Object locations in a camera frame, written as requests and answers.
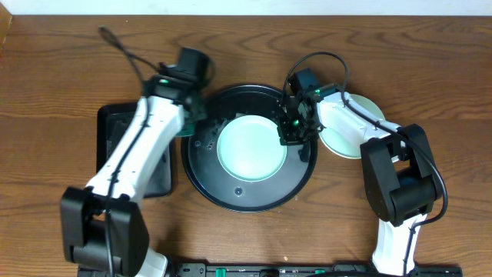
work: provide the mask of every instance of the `white round disc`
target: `white round disc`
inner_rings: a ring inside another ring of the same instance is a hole
[[[218,160],[230,175],[247,182],[265,180],[284,164],[287,146],[280,145],[277,125],[258,115],[227,124],[218,137]]]
[[[378,118],[384,119],[383,112],[379,107],[371,100],[360,95],[351,95],[352,99],[369,112],[375,114]],[[333,153],[348,159],[360,159],[361,148],[353,146],[347,139],[338,134],[331,128],[326,128],[320,133],[321,141],[330,149]]]

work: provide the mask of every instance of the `brown wooden surface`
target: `brown wooden surface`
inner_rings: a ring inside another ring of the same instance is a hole
[[[281,86],[301,56],[342,55],[349,91],[393,122],[423,126],[447,182],[447,216],[422,229],[417,262],[492,275],[491,18],[182,16],[15,17],[0,58],[0,275],[75,274],[62,254],[58,201],[95,173],[99,107],[139,92],[127,61],[98,37],[99,25],[151,61],[173,63],[180,46],[208,53],[218,72],[206,93],[236,82]],[[309,64],[341,82],[336,61]],[[309,183],[280,208],[219,208],[193,188],[180,158],[171,197],[144,206],[151,245],[173,258],[367,261],[377,238],[360,161],[322,144]]]

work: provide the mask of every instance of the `wood grain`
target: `wood grain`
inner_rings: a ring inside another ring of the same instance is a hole
[[[422,229],[417,262],[492,275],[491,18],[213,16],[15,17],[0,58],[0,275],[75,275],[62,254],[58,201],[95,173],[99,107],[139,92],[99,25],[151,61],[171,64],[181,46],[208,53],[218,72],[206,95],[237,82],[280,86],[309,52],[343,56],[349,91],[391,121],[423,126],[447,182],[447,216]],[[326,81],[343,78],[335,61],[309,65]],[[367,261],[377,238],[360,162],[321,145],[309,183],[280,208],[219,208],[193,188],[180,159],[171,197],[144,206],[152,246],[177,260]]]

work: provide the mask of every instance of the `wooden tabletop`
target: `wooden tabletop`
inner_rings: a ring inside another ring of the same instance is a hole
[[[0,275],[76,273],[63,257],[58,202],[95,174],[98,109],[139,96],[99,25],[154,62],[172,64],[181,46],[209,54],[218,71],[205,94],[239,82],[280,87],[301,56],[341,55],[348,91],[392,122],[421,125],[447,183],[448,212],[421,229],[416,261],[492,275],[492,19],[336,16],[16,16],[0,58]],[[335,60],[308,64],[342,81]],[[151,246],[178,261],[320,265],[369,261],[374,251],[361,162],[321,143],[305,188],[268,212],[212,204],[179,157],[177,178],[171,196],[146,200],[143,214]]]

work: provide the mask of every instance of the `circular plate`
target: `circular plate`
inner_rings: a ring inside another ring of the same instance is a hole
[[[268,118],[245,115],[231,121],[217,142],[218,161],[233,177],[265,180],[284,164],[287,146],[278,143],[277,125]]]
[[[256,182],[229,174],[218,158],[218,140],[229,123],[245,115],[257,115],[275,122],[283,113],[278,106],[281,96],[282,92],[276,88],[238,85],[207,99],[208,119],[195,126],[193,136],[181,141],[186,173],[207,199],[233,211],[261,212],[285,203],[304,187],[316,164],[316,140],[306,145],[287,146],[281,167],[269,178]],[[303,147],[308,147],[307,162],[302,162],[299,157]]]
[[[372,112],[378,118],[384,119],[383,112],[374,102],[360,95],[351,95],[351,97],[357,104]],[[361,158],[361,148],[359,146],[353,146],[347,139],[331,128],[324,129],[320,133],[320,138],[328,149],[341,157],[347,159]]]

